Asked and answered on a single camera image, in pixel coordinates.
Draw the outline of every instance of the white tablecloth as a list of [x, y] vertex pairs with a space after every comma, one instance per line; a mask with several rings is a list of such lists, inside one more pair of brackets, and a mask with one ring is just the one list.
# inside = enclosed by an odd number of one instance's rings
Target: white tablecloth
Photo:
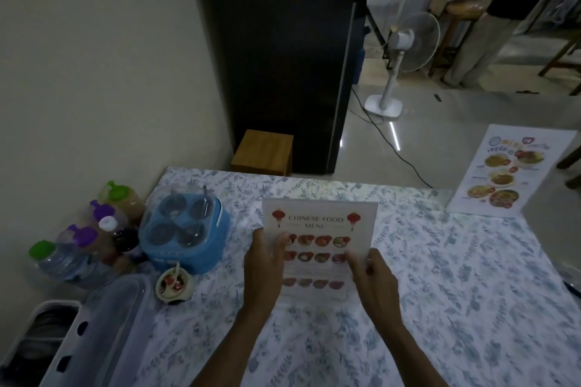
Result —
[[[579, 310], [524, 219], [449, 214], [449, 192], [383, 185], [173, 167], [159, 185], [191, 181], [212, 189], [232, 215], [227, 246], [190, 302], [160, 306], [136, 387], [188, 386], [228, 332], [263, 197], [379, 202], [373, 246], [399, 281], [407, 328], [450, 386], [581, 385]], [[242, 384], [402, 381], [358, 305], [275, 308]]]

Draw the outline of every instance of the human hand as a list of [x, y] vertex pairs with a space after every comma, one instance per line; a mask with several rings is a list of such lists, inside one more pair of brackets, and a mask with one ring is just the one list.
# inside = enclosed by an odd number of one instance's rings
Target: human hand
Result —
[[271, 256], [264, 244], [263, 229], [252, 233], [252, 244], [244, 256], [243, 310], [266, 322], [282, 288], [282, 269], [288, 233], [280, 234]]
[[365, 266], [352, 252], [347, 251], [346, 256], [361, 304], [379, 334], [387, 339], [405, 328], [399, 306], [397, 279], [380, 252], [371, 248]]

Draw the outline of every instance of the white bottle cap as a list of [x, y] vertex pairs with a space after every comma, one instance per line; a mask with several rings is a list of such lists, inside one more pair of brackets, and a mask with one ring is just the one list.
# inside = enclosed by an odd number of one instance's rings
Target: white bottle cap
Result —
[[105, 216], [99, 221], [99, 228], [103, 231], [107, 231], [108, 233], [115, 231], [118, 225], [119, 223], [117, 222], [117, 219], [115, 219], [113, 216]]

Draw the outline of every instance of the wall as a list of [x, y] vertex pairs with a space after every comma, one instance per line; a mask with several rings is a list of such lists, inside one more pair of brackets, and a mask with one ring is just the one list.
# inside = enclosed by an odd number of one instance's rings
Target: wall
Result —
[[33, 242], [109, 179], [146, 195], [166, 166], [224, 168], [232, 147], [196, 0], [0, 7], [2, 352], [53, 289], [27, 267]]

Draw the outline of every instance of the menu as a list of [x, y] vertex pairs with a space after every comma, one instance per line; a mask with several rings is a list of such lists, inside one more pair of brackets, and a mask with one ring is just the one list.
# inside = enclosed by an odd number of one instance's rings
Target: menu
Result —
[[575, 134], [575, 130], [491, 124], [447, 211], [518, 215]]
[[264, 239], [289, 233], [281, 298], [309, 303], [359, 301], [345, 251], [365, 260], [376, 202], [263, 199]]

